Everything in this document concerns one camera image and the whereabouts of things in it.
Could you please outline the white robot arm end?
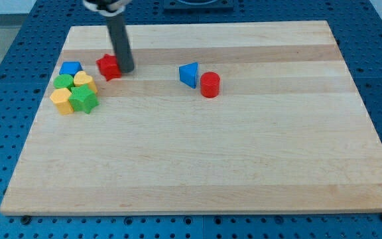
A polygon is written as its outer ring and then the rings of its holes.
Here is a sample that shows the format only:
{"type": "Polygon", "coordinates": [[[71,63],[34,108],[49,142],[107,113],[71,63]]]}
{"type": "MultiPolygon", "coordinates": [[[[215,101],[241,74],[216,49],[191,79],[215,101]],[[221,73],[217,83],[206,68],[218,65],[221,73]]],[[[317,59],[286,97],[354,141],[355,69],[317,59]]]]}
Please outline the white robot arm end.
{"type": "Polygon", "coordinates": [[[126,9],[132,0],[83,0],[85,8],[104,17],[114,17],[126,9]]]}

